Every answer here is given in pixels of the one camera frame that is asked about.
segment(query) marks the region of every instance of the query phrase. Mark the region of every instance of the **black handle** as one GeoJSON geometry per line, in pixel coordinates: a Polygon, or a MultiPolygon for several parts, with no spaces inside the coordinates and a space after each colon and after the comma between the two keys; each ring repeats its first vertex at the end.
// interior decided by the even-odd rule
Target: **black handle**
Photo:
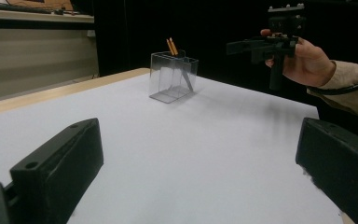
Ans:
{"type": "Polygon", "coordinates": [[[271,67],[271,76],[269,78],[269,88],[278,91],[282,86],[283,58],[274,55],[274,64],[271,67]]]}

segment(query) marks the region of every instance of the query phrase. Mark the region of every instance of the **wrist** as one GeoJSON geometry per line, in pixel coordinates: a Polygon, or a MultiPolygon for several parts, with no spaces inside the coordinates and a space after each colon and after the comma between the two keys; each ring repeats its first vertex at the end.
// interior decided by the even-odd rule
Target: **wrist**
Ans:
{"type": "Polygon", "coordinates": [[[325,72],[323,72],[321,75],[321,82],[317,87],[322,87],[327,84],[327,82],[329,82],[333,75],[336,73],[336,63],[334,61],[329,62],[330,63],[326,66],[325,72]]]}

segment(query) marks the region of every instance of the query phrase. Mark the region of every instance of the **pencil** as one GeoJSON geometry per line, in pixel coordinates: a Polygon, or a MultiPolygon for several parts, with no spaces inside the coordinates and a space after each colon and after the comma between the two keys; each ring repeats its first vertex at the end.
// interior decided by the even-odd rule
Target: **pencil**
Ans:
{"type": "Polygon", "coordinates": [[[171,43],[170,41],[167,39],[167,44],[168,44],[168,48],[170,48],[170,52],[171,52],[171,55],[175,55],[173,49],[172,49],[172,46],[171,46],[171,43]]]}
{"type": "Polygon", "coordinates": [[[170,41],[171,41],[171,46],[172,46],[173,54],[174,54],[174,55],[178,55],[178,54],[179,54],[179,53],[178,53],[178,50],[176,49],[175,44],[173,44],[173,40],[172,40],[171,37],[170,37],[170,41]]]}

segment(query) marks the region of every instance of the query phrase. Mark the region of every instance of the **wooden table edge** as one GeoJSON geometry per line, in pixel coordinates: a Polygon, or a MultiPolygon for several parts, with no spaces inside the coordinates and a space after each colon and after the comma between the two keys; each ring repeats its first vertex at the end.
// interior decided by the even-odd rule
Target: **wooden table edge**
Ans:
{"type": "Polygon", "coordinates": [[[150,72],[149,68],[137,68],[130,71],[113,74],[106,77],[98,77],[91,80],[78,82],[71,85],[66,85],[58,88],[49,89],[46,91],[38,91],[22,96],[17,96],[0,101],[0,113],[11,109],[19,108],[26,105],[31,105],[65,95],[77,93],[80,91],[86,91],[94,88],[98,88],[104,85],[108,85],[114,82],[125,80],[132,77],[138,77],[150,72]]]}

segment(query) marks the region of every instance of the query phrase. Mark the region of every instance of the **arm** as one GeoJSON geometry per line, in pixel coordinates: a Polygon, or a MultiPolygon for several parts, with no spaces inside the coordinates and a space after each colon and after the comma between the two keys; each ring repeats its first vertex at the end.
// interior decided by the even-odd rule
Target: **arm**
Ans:
{"type": "MultiPolygon", "coordinates": [[[[353,86],[358,83],[358,64],[333,61],[337,68],[331,79],[319,89],[339,89],[353,86]]],[[[349,111],[358,115],[358,91],[349,92],[340,95],[322,95],[310,90],[307,93],[320,97],[334,108],[349,111]]]]}
{"type": "MultiPolygon", "coordinates": [[[[262,30],[261,35],[271,35],[271,32],[262,30]]],[[[273,59],[266,60],[266,65],[271,67],[273,59]]],[[[295,57],[284,59],[283,74],[299,84],[323,90],[358,84],[358,64],[332,61],[321,48],[302,38],[296,44],[295,57]]],[[[340,95],[322,95],[310,90],[308,93],[332,107],[358,115],[358,91],[340,95]]]]}

